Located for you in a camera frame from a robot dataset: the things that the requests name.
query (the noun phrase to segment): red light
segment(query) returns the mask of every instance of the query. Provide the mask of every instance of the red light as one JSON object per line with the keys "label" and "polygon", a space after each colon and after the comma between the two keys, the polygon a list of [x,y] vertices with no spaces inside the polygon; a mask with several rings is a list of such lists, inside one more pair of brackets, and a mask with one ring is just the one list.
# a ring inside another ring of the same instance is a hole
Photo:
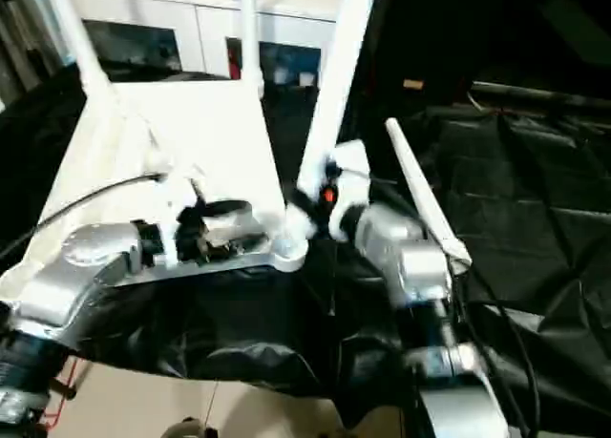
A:
{"label": "red light", "polygon": [[323,192],[323,198],[326,202],[334,202],[335,201],[335,192],[331,188],[327,188]]}

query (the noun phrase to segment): black wire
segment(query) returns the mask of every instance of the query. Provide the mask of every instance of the black wire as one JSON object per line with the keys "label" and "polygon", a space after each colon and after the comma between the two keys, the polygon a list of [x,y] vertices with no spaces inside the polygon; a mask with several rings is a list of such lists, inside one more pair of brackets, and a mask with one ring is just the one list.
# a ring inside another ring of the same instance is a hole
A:
{"label": "black wire", "polygon": [[475,326],[473,324],[473,321],[471,320],[471,316],[470,316],[468,306],[467,306],[467,302],[468,302],[467,284],[464,283],[462,284],[462,286],[455,287],[456,278],[453,275],[452,275],[452,281],[453,281],[452,284],[453,284],[453,292],[454,292],[453,294],[456,296],[456,301],[458,302],[458,305],[460,308],[460,315],[462,316],[462,320],[465,323],[465,325],[467,325],[469,333],[471,334],[471,338],[474,341],[475,346],[477,347],[477,351],[484,358],[484,362],[486,363],[486,366],[490,370],[493,378],[499,382],[500,388],[503,394],[505,395],[507,401],[509,402],[510,408],[513,410],[514,415],[516,416],[517,428],[519,429],[520,435],[523,438],[530,437],[530,436],[536,437],[537,436],[536,434],[532,435],[533,430],[535,428],[529,427],[527,425],[526,420],[524,419],[524,414],[522,412],[522,409],[517,404],[516,397],[514,396],[513,391],[509,387],[507,380],[500,374],[500,371],[498,370],[498,367],[496,366],[495,362],[493,361],[493,358],[491,357],[491,355],[488,353],[488,350],[486,349],[486,345],[484,344],[483,340],[481,339],[481,337],[475,330]]}
{"label": "black wire", "polygon": [[[378,189],[383,190],[381,193],[386,198],[389,198],[390,203],[397,206],[397,209],[402,210],[403,212],[407,213],[411,217],[415,218],[416,221],[422,226],[423,230],[427,231],[431,239],[433,239],[437,243],[439,248],[448,258],[448,262],[450,262],[451,256],[443,249],[441,241],[432,232],[431,227],[420,217],[420,214],[415,209],[415,207],[413,207],[408,201],[402,198],[398,194],[398,192],[396,192],[394,188],[388,185],[385,185],[384,182],[372,180],[371,185],[376,185]],[[462,263],[464,266],[466,266],[467,269],[471,269],[472,271],[474,271],[474,273],[476,273],[476,275],[480,279],[482,279],[481,274],[479,274],[479,271],[475,268],[474,265],[471,265],[462,259],[452,259],[452,260]],[[520,430],[520,434],[522,435],[523,438],[537,438],[538,431],[540,428],[540,398],[538,395],[537,377],[535,376],[535,370],[533,368],[533,364],[526,350],[526,346],[524,345],[524,342],[522,341],[522,338],[516,329],[516,325],[514,324],[514,321],[511,319],[511,317],[509,317],[509,314],[507,313],[507,309],[505,309],[505,306],[500,301],[500,299],[496,295],[493,288],[486,281],[482,279],[481,282],[484,285],[484,289],[486,293],[489,295],[495,307],[498,309],[498,312],[501,318],[509,326],[517,342],[520,357],[522,358],[522,361],[524,363],[526,377],[528,379],[528,388],[531,393],[531,396],[533,397],[533,421],[532,421],[533,423],[530,426],[526,424],[526,421],[524,419],[524,414],[522,413],[521,408],[517,404],[514,393],[512,392],[509,385],[507,384],[507,381],[505,380],[505,378],[503,378],[500,375],[500,372],[497,366],[495,365],[494,361],[492,360],[492,357],[490,356],[490,354],[488,353],[488,351],[485,348],[485,344],[483,343],[483,341],[481,340],[481,337],[477,334],[475,330],[475,327],[471,320],[471,316],[469,314],[469,310],[467,306],[466,285],[464,287],[458,287],[459,289],[462,289],[461,293],[455,293],[456,290],[454,288],[454,283],[455,283],[454,276],[452,276],[452,280],[453,280],[452,288],[454,292],[453,294],[456,296],[458,300],[458,304],[460,306],[460,311],[461,311],[463,320],[465,324],[467,325],[469,332],[472,335],[472,338],[474,340],[475,346],[477,347],[477,350],[482,354],[482,357],[484,358],[484,361],[488,365],[488,368],[490,369],[493,376],[495,376],[498,379],[498,381],[500,382],[500,386],[503,392],[505,393],[507,400],[509,401],[510,407],[512,408],[512,410],[514,411],[514,414],[516,415],[516,421],[517,421],[518,428]]]}
{"label": "black wire", "polygon": [[13,240],[9,245],[7,245],[4,249],[2,249],[2,251],[0,252],[0,261],[2,261],[7,255],[9,255],[13,250],[15,250],[17,247],[19,247],[25,241],[29,240],[36,233],[38,233],[39,231],[44,230],[45,228],[47,228],[52,223],[54,223],[54,222],[58,221],[59,219],[65,217],[70,212],[72,212],[72,210],[76,209],[81,204],[85,204],[86,202],[89,202],[92,199],[98,198],[98,197],[104,195],[105,193],[108,193],[108,192],[110,192],[112,190],[115,190],[116,188],[119,188],[119,187],[124,187],[124,186],[127,186],[127,185],[133,185],[135,183],[144,182],[144,181],[148,181],[148,180],[161,180],[164,177],[165,177],[165,174],[156,173],[156,174],[145,174],[144,176],[126,178],[125,180],[122,180],[120,182],[115,182],[115,183],[112,183],[112,184],[107,185],[105,187],[102,187],[102,188],[100,188],[98,190],[95,190],[95,191],[91,192],[88,195],[85,195],[82,198],[77,199],[76,201],[71,202],[70,204],[68,204],[65,207],[61,208],[60,210],[58,210],[57,212],[55,212],[51,216],[49,216],[46,219],[42,220],[40,223],[38,223],[37,225],[32,227],[30,230],[28,230],[25,233],[23,233],[17,239]]}

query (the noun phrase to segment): black plastic sheet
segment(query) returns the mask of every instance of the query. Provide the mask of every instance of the black plastic sheet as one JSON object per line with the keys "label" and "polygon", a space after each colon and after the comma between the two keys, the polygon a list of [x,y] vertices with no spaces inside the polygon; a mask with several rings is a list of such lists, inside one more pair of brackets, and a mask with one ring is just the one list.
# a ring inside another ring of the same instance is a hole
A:
{"label": "black plastic sheet", "polygon": [[[300,91],[266,97],[286,188],[314,99]],[[3,200],[15,204],[6,208],[3,243],[38,217],[82,105],[68,70],[0,116],[2,185],[11,196]],[[401,180],[382,120],[359,115],[350,134],[365,140],[375,174]],[[472,253],[470,308],[526,416],[516,342],[482,281],[519,325],[539,379],[543,426],[597,435],[611,425],[611,142],[568,120],[440,111],[401,123]],[[409,400],[384,285],[349,246],[329,240],[312,242],[294,274],[255,268],[110,290],[98,312],[83,355],[109,365],[328,397],[347,427],[376,406]]]}

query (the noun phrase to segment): white pole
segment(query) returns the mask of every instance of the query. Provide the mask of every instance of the white pole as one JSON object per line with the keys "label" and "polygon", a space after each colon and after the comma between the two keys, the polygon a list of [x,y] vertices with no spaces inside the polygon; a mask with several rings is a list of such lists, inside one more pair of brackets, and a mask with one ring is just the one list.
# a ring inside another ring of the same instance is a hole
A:
{"label": "white pole", "polygon": [[63,36],[78,64],[83,90],[87,96],[106,90],[110,82],[97,61],[94,46],[71,0],[50,2]]}
{"label": "white pole", "polygon": [[[297,187],[313,201],[318,200],[325,165],[340,134],[372,6],[373,0],[343,0],[340,8],[297,179]],[[295,238],[309,239],[315,231],[307,215],[292,204],[286,209],[286,225]]]}
{"label": "white pole", "polygon": [[399,159],[403,176],[410,187],[410,193],[418,209],[418,214],[439,240],[444,251],[450,255],[450,265],[453,272],[455,274],[464,273],[472,263],[467,247],[456,237],[446,216],[439,207],[439,203],[432,193],[427,178],[424,176],[399,122],[395,118],[389,118],[386,122],[386,129],[389,132],[394,152]]}
{"label": "white pole", "polygon": [[241,0],[242,7],[242,80],[257,87],[259,99],[263,97],[263,73],[259,62],[259,36],[257,33],[257,0]]}

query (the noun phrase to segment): floor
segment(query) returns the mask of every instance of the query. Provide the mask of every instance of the floor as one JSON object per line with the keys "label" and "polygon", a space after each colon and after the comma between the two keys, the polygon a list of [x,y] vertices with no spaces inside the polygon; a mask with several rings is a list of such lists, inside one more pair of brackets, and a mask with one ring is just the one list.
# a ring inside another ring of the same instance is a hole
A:
{"label": "floor", "polygon": [[[48,412],[57,407],[54,399]],[[393,407],[375,409],[346,433],[329,400],[296,399],[242,383],[182,381],[104,365],[92,366],[50,436],[160,438],[189,416],[216,428],[221,438],[401,437],[400,412]]]}

